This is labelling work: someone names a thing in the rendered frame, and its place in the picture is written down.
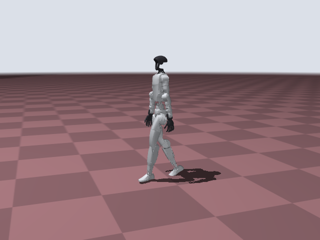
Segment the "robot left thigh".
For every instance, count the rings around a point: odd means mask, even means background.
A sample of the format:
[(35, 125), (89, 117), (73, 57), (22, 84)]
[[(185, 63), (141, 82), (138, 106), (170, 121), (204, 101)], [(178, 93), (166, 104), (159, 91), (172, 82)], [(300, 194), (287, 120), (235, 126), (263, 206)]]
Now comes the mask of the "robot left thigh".
[(152, 151), (155, 148), (155, 146), (158, 145), (157, 141), (161, 134), (160, 125), (165, 125), (166, 122), (167, 122), (167, 117), (165, 117), (163, 113), (160, 113), (160, 115), (157, 115), (153, 121), (153, 124), (150, 129), (150, 135), (149, 135), (149, 146), (152, 148)]

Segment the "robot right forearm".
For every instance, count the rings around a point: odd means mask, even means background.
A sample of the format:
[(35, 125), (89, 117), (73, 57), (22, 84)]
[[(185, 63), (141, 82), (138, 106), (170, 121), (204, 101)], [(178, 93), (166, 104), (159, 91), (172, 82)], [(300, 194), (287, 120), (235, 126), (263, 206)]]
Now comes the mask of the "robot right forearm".
[(155, 101), (153, 100), (153, 98), (150, 98), (149, 101), (150, 101), (150, 103), (149, 103), (150, 104), (149, 105), (150, 114), (153, 114), (154, 113), (154, 109), (155, 109)]

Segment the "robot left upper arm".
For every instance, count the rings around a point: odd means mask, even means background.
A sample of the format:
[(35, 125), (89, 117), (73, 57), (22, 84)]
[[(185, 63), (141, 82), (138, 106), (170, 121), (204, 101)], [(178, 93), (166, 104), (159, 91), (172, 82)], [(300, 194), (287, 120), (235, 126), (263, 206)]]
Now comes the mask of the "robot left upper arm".
[(162, 83), (162, 88), (164, 94), (162, 95), (162, 100), (167, 101), (167, 94), (170, 95), (170, 88), (169, 88), (169, 76), (168, 75), (161, 75), (160, 81)]

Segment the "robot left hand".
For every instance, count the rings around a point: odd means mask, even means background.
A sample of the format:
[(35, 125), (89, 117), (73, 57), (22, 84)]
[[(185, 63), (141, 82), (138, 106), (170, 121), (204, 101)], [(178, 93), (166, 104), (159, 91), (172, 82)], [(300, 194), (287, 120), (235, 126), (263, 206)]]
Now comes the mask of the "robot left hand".
[(167, 131), (166, 132), (171, 132), (174, 130), (174, 122), (173, 122), (173, 117), (169, 118), (169, 114), (166, 114), (166, 118), (167, 120), (167, 124), (165, 125), (164, 129), (167, 127)]

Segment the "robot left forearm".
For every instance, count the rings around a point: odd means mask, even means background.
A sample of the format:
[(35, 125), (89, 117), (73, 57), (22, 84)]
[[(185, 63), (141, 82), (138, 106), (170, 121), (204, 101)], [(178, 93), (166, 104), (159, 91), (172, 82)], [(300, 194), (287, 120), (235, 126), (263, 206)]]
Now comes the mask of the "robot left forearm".
[(167, 101), (165, 101), (164, 102), (164, 104), (165, 104), (165, 108), (166, 108), (166, 114), (168, 114), (168, 117), (169, 118), (172, 118), (172, 116), (173, 116), (173, 114), (172, 114), (172, 107), (171, 107), (171, 98), (170, 98), (170, 95), (169, 94), (167, 94), (166, 95), (166, 99), (167, 99)]

